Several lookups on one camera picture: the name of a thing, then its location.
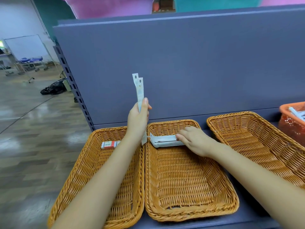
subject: hand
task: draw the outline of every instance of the hand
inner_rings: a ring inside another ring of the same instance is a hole
[[[200,128],[194,126],[180,130],[176,134],[176,138],[195,154],[202,157],[210,157],[215,149],[221,145],[221,143],[206,135]]]
[[[140,143],[144,133],[146,132],[149,109],[152,109],[152,107],[148,104],[148,99],[144,98],[140,113],[138,103],[136,103],[129,112],[126,136],[129,139],[134,140],[136,143]]]

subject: table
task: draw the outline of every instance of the table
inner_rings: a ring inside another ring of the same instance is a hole
[[[210,130],[204,130],[210,137],[214,137]],[[272,219],[264,208],[251,194],[229,173],[227,173],[239,197],[239,208],[232,215],[207,217],[187,220],[184,222],[158,222],[153,220],[144,209],[141,219],[132,229],[280,229],[280,225]]]

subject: orange plastic basket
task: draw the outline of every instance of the orange plastic basket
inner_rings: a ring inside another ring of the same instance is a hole
[[[229,113],[207,119],[224,144],[305,189],[305,148],[254,112]]]
[[[173,135],[193,120],[151,123],[147,134]],[[226,215],[237,211],[238,196],[217,162],[186,146],[155,148],[145,144],[145,208],[158,221]]]
[[[103,128],[89,136],[75,165],[57,197],[48,219],[51,227],[75,195],[109,158],[113,149],[101,149],[103,141],[121,140],[127,127]],[[134,225],[144,210],[144,146],[135,151],[128,171],[116,195],[104,228]]]
[[[305,111],[305,102],[284,104],[280,106],[282,116],[278,123],[278,128],[283,133],[305,146],[305,121],[293,115],[288,109],[289,107],[293,107],[297,111]]]

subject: tiled floor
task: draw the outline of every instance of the tiled floor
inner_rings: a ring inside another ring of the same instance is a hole
[[[73,94],[43,96],[56,69],[6,77],[0,70],[0,228],[47,228],[49,211],[90,128]]]

